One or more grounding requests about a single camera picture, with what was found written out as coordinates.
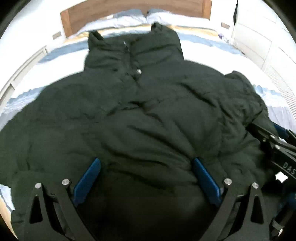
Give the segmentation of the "black puffer jacket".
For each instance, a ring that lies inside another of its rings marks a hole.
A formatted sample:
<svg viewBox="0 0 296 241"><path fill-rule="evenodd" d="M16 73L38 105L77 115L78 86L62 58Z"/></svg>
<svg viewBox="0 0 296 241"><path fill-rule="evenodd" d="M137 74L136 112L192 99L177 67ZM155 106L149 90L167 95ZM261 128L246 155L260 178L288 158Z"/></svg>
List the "black puffer jacket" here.
<svg viewBox="0 0 296 241"><path fill-rule="evenodd" d="M1 184L25 237L37 183L71 181L77 213L96 240L199 238L216 209L193 167L245 193L273 174L257 123L274 133L249 80L186 61L175 31L104 38L91 32L84 70L47 86L1 130Z"/></svg>

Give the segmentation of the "white wardrobe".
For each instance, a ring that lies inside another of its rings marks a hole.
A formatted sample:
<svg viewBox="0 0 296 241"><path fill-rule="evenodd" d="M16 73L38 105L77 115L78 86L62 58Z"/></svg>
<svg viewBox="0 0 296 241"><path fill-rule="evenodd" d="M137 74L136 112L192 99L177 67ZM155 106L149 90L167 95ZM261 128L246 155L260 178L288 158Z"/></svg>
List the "white wardrobe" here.
<svg viewBox="0 0 296 241"><path fill-rule="evenodd" d="M295 42L280 17L264 1L238 1L232 38L295 111Z"/></svg>

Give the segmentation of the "right light blue pillow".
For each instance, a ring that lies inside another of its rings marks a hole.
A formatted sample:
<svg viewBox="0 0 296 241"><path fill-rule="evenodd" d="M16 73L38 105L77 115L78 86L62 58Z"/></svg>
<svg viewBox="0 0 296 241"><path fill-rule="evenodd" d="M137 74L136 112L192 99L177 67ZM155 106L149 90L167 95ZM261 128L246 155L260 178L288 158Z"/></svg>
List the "right light blue pillow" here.
<svg viewBox="0 0 296 241"><path fill-rule="evenodd" d="M158 22L162 25L215 30L213 23L206 18L174 14L163 9L150 9L147 13L146 20L148 24Z"/></svg>

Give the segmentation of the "light blue pillow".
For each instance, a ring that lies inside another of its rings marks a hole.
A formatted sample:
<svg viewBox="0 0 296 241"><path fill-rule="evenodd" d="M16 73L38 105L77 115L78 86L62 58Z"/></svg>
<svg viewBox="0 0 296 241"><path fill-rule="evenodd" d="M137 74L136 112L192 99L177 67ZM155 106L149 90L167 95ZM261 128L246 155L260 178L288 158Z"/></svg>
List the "light blue pillow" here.
<svg viewBox="0 0 296 241"><path fill-rule="evenodd" d="M129 9L86 23L74 32L74 34L78 35L82 32L108 28L118 29L123 27L134 27L142 24L147 24L146 17L143 15L142 11L140 9Z"/></svg>
<svg viewBox="0 0 296 241"><path fill-rule="evenodd" d="M213 23L206 18L174 14L163 9L150 9L147 13L146 20L148 24L158 22L162 25L215 30Z"/></svg>

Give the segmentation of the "left light blue pillow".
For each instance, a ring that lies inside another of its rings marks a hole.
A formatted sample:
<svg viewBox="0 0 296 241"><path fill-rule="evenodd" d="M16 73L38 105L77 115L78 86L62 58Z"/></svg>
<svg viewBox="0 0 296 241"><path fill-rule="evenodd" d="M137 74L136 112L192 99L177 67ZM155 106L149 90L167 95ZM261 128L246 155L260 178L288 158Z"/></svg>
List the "left light blue pillow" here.
<svg viewBox="0 0 296 241"><path fill-rule="evenodd" d="M146 17L143 15L142 11L140 9L129 9L86 23L74 32L74 34L78 35L82 32L108 28L118 29L123 27L134 27L142 24L147 24Z"/></svg>

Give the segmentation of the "right wall socket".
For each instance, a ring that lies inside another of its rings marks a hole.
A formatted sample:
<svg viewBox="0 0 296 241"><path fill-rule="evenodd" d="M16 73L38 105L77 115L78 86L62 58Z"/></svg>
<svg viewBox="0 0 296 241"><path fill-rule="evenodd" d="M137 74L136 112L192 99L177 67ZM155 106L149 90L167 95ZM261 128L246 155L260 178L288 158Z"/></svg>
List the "right wall socket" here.
<svg viewBox="0 0 296 241"><path fill-rule="evenodd" d="M230 26L227 25L227 24L225 24L225 23L221 23L221 27L222 27L222 28L225 28L225 29L227 29L227 30L230 29Z"/></svg>

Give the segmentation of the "wall socket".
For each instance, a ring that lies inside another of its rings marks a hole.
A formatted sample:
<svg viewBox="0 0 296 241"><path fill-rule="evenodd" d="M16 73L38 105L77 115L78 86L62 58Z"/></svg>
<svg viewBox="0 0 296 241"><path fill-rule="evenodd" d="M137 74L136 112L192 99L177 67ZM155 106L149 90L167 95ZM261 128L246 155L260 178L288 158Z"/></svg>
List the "wall socket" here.
<svg viewBox="0 0 296 241"><path fill-rule="evenodd" d="M225 24L225 23L221 23L221 27L222 27L222 28L225 28L225 29L227 29L227 30L230 29L230 26L227 25L227 24Z"/></svg>
<svg viewBox="0 0 296 241"><path fill-rule="evenodd" d="M61 32L57 32L57 33L55 33L53 36L52 36L52 38L53 38L53 40L55 40L55 39L57 39L58 37L60 37L62 34L61 34Z"/></svg>

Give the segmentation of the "white wall panel cabinet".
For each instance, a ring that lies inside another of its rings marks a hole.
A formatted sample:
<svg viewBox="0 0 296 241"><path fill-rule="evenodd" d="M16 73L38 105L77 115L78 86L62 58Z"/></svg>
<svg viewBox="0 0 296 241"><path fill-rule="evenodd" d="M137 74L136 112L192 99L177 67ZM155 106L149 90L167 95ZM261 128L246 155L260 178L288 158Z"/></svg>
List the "white wall panel cabinet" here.
<svg viewBox="0 0 296 241"><path fill-rule="evenodd" d="M38 50L34 55L32 55L28 60L25 61L17 71L10 77L6 84L1 87L1 113L8 103L9 99L13 93L18 88L18 84L23 79L23 77L31 70L40 60L48 55L46 46Z"/></svg>

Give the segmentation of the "left wall socket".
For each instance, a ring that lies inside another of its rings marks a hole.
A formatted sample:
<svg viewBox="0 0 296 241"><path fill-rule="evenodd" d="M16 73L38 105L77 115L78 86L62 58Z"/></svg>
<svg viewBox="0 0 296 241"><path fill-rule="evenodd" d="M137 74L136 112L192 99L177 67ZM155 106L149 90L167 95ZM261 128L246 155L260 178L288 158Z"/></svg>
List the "left wall socket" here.
<svg viewBox="0 0 296 241"><path fill-rule="evenodd" d="M55 39L57 39L58 37L60 37L62 34L61 34L61 32L57 32L57 33L55 33L53 36L52 36L52 38L53 38L53 40L55 40Z"/></svg>

